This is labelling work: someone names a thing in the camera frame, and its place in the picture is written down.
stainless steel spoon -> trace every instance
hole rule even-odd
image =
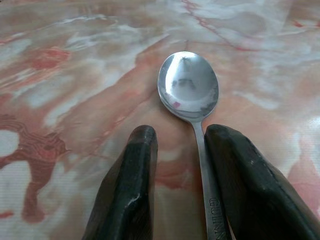
[[[219,187],[205,146],[202,121],[214,110],[219,86],[215,72],[201,56],[188,51],[170,55],[157,82],[166,108],[192,124],[198,145],[208,240],[231,240]]]

